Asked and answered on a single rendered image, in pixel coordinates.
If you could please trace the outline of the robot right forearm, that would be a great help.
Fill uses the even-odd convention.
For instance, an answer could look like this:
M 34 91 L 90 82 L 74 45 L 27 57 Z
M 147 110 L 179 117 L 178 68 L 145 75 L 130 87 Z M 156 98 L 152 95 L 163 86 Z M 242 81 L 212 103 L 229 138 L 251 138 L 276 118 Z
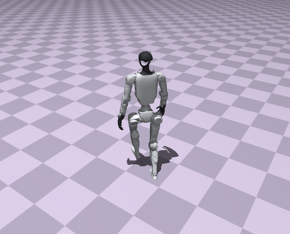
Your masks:
M 165 96 L 165 97 L 161 97 L 161 100 L 160 100 L 160 106 L 163 108 L 164 105 L 166 105 L 166 100 L 168 98 L 168 95 Z

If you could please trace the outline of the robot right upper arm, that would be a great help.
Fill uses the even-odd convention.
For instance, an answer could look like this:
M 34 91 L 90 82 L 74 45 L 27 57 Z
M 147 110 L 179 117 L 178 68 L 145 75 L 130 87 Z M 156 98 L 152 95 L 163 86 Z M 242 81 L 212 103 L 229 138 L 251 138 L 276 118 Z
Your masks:
M 158 75 L 158 81 L 159 81 L 159 86 L 161 88 L 161 91 L 159 92 L 159 95 L 161 97 L 167 96 L 167 85 L 166 85 L 166 77 L 162 72 L 156 72 Z

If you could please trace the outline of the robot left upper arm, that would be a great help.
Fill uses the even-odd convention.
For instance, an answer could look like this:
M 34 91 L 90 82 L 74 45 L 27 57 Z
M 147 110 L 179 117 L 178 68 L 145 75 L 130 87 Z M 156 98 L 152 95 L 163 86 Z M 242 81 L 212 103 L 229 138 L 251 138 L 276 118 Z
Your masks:
M 131 90 L 132 90 L 132 84 L 135 82 L 136 75 L 128 75 L 125 78 L 125 86 L 124 86 L 124 102 L 130 102 L 131 100 Z

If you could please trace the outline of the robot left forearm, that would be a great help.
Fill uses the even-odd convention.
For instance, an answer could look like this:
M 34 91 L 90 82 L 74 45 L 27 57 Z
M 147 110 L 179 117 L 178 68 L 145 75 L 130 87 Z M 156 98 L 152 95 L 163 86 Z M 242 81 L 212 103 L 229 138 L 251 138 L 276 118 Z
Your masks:
M 127 106 L 128 106 L 128 102 L 124 102 L 124 95 L 123 95 L 121 107 L 120 107 L 120 112 L 119 112 L 119 117 L 121 117 L 121 115 L 124 115 L 124 117 L 125 117 Z

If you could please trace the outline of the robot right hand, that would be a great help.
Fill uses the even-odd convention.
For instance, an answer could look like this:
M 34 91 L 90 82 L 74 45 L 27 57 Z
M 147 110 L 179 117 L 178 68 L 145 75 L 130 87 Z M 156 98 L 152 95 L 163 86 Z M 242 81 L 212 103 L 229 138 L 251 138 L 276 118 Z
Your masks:
M 160 111 L 160 112 L 159 112 L 159 111 L 158 111 L 158 112 L 159 112 L 159 113 L 161 113 L 161 116 L 163 116 L 163 115 L 164 115 L 164 112 L 165 112 L 165 107 L 166 107 L 166 105 L 164 105 L 164 106 L 163 106 L 163 108 L 162 108 L 161 106 L 158 106 L 158 107 L 156 108 L 156 109 L 158 109 L 158 108 L 159 108 L 159 111 Z M 157 113 L 158 113 L 158 112 L 157 112 Z

